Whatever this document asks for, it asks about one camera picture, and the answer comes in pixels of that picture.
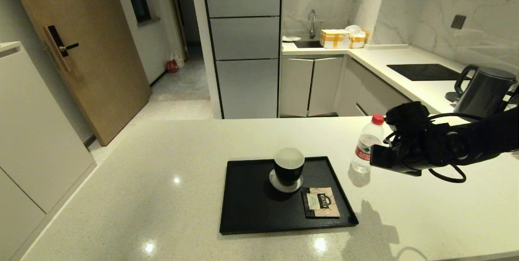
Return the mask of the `black cup white inside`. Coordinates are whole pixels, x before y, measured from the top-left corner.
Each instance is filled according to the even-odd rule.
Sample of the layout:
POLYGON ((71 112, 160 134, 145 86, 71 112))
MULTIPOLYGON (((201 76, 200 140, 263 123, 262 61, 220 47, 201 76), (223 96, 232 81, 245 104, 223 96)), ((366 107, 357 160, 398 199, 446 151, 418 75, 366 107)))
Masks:
POLYGON ((281 184, 294 184, 301 178, 305 157, 296 148, 279 150, 274 156, 274 161, 274 172, 281 184))

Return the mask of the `pink oolong tea packet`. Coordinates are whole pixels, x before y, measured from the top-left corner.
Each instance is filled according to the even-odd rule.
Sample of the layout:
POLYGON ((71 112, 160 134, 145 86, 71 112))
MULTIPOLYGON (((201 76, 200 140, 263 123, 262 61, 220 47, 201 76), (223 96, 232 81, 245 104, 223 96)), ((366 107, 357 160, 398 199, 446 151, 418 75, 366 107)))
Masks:
POLYGON ((300 189, 306 218, 339 218, 339 206, 331 187, 300 189))

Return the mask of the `clear water bottle red label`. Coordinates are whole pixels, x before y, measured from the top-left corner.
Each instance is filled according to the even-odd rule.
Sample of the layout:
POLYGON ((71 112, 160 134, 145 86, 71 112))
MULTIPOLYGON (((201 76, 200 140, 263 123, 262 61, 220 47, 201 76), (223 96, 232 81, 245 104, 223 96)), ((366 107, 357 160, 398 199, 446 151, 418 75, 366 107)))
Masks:
POLYGON ((369 124, 362 128, 351 162, 351 166, 356 172, 367 173, 371 170, 371 147, 382 144, 384 139, 383 125, 383 115, 374 114, 369 124))

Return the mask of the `chrome sink faucet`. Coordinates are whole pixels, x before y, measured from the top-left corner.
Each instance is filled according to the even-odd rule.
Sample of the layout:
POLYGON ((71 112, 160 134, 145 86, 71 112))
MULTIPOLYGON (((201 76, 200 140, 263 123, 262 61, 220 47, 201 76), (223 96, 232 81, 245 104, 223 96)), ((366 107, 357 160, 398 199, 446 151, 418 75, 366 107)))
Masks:
POLYGON ((316 33, 315 33, 315 21, 316 21, 316 11, 314 9, 311 9, 309 14, 308 14, 308 21, 310 23, 310 27, 309 27, 309 38, 311 40, 313 40, 316 36, 316 33))

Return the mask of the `black induction cooktop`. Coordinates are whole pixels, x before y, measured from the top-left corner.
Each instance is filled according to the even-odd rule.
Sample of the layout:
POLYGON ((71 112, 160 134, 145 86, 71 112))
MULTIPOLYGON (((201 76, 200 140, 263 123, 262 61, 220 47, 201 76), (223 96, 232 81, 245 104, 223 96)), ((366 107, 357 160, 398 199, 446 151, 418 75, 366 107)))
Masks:
POLYGON ((461 74, 441 64, 388 64, 410 81, 456 81, 461 74))

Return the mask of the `tall grey refrigerator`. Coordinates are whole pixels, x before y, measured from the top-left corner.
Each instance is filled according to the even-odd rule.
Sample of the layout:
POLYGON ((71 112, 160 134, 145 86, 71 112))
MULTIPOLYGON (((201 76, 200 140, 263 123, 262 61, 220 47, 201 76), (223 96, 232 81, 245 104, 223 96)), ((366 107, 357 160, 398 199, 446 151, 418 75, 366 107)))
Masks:
POLYGON ((281 0, 205 3, 223 118, 276 118, 281 0))

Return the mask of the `black rectangular serving tray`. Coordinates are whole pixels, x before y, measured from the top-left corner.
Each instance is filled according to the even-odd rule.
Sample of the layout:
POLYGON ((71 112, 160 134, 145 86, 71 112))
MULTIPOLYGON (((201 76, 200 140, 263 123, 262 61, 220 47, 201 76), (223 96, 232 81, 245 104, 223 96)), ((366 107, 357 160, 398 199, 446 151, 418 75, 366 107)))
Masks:
POLYGON ((273 159, 228 161, 219 232, 222 235, 354 227, 358 219, 326 156, 305 159, 302 188, 330 187, 339 217, 306 217, 301 190, 283 193, 269 180, 273 159))

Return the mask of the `grey counter drawer cabinet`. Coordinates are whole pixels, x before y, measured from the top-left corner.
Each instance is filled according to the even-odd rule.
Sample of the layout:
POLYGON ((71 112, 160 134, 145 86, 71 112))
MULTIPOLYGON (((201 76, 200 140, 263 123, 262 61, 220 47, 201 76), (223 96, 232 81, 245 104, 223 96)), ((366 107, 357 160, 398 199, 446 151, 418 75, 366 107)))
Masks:
POLYGON ((411 101, 356 60, 345 58, 336 95, 339 116, 385 115, 387 110, 411 101))

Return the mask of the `white storage cabinet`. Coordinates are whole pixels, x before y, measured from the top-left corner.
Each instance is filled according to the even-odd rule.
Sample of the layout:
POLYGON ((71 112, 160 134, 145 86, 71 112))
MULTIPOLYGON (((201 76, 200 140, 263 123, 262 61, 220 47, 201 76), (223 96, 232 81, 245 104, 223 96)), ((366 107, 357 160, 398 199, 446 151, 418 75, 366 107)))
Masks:
POLYGON ((95 167, 23 45, 0 43, 0 261, 20 259, 95 167))

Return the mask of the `large box yellow tape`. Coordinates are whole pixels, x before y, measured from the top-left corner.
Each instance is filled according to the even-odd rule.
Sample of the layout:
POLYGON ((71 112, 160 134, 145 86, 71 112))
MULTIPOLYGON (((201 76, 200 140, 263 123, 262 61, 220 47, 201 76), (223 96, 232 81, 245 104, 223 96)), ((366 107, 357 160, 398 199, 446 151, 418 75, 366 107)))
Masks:
POLYGON ((326 49, 350 48, 350 32, 346 30, 321 30, 320 45, 326 49))

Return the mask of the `wooden door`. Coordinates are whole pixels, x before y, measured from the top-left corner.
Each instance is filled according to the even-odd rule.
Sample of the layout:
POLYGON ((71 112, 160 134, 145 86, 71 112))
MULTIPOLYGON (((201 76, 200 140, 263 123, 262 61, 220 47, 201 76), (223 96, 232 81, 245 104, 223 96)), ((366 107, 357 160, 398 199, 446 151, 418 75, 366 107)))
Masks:
POLYGON ((120 0, 21 0, 41 43, 85 121, 106 146, 151 95, 120 0), (43 27, 54 25, 65 45, 79 43, 58 61, 43 27))

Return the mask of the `white saucer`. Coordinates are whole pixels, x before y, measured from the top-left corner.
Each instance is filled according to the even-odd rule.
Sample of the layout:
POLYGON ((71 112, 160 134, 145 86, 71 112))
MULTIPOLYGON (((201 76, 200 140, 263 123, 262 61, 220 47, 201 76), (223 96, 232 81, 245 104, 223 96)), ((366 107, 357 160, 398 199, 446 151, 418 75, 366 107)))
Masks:
POLYGON ((294 193, 302 187, 304 177, 300 176, 300 178, 296 182, 291 183, 289 185, 284 185, 280 182, 280 180, 278 180, 275 170, 271 170, 269 173, 269 181, 275 189, 282 193, 294 193))

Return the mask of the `black electric kettle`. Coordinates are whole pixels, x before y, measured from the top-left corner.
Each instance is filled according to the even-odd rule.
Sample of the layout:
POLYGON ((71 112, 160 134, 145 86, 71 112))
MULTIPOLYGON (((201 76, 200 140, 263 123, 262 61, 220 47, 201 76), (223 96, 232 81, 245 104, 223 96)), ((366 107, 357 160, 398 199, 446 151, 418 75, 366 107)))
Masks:
POLYGON ((500 69, 468 65, 456 80, 459 101, 455 113, 487 118, 498 113, 504 96, 517 83, 517 77, 500 69))

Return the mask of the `grey sink cabinet door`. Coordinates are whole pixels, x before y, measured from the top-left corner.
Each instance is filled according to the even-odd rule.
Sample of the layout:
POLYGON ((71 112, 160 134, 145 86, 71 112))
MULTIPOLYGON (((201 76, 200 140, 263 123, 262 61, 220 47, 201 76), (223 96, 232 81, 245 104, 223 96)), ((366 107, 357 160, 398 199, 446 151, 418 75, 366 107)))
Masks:
POLYGON ((279 95, 280 115, 306 117, 313 62, 313 60, 308 59, 282 59, 279 95))
POLYGON ((323 115, 334 111, 342 62, 342 56, 314 60, 308 107, 309 116, 323 115))

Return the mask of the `small box yellow tape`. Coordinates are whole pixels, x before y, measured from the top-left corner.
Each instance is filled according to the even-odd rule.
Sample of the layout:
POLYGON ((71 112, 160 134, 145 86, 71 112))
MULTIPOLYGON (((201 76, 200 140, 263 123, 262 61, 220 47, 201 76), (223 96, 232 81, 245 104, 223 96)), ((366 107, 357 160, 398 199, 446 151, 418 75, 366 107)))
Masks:
POLYGON ((366 31, 349 32, 349 48, 358 49, 365 46, 370 33, 366 31))

